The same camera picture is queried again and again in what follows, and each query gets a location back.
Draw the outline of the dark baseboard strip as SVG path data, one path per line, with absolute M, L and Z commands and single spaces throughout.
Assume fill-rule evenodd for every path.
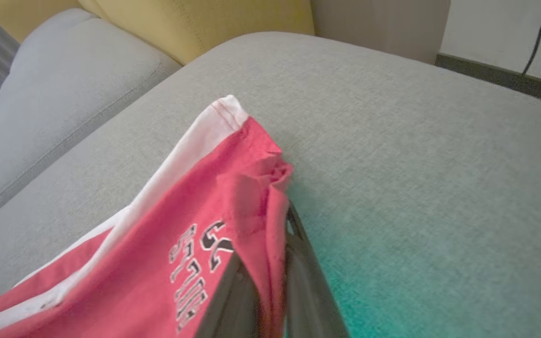
M 435 66 L 541 99 L 541 78 L 438 53 Z

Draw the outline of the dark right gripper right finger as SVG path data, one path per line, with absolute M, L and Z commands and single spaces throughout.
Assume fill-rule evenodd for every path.
M 292 202 L 286 229 L 287 338 L 348 338 L 337 302 Z

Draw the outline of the yellow sofa cushion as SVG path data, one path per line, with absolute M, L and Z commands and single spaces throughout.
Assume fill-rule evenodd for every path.
M 182 65 L 246 34 L 315 34 L 310 0 L 0 0 L 0 27 L 22 42 L 71 8 L 118 26 Z

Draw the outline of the beige sofa panel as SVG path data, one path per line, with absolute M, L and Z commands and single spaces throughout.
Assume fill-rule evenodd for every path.
M 433 65 L 451 0 L 310 0 L 319 37 Z

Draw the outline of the red shorts with white trim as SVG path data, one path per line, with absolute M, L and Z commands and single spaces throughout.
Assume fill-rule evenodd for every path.
M 281 338 L 293 167 L 233 95 L 114 216 L 0 296 L 0 338 L 193 338 L 232 254 Z

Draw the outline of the grey sofa back cushion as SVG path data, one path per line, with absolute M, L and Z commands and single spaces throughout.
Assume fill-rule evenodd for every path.
M 41 24 L 20 45 L 0 88 L 0 208 L 179 68 L 83 9 Z

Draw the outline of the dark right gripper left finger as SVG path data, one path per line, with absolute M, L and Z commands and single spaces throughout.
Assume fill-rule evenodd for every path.
M 234 253 L 195 338 L 260 338 L 259 313 L 257 287 L 240 257 Z

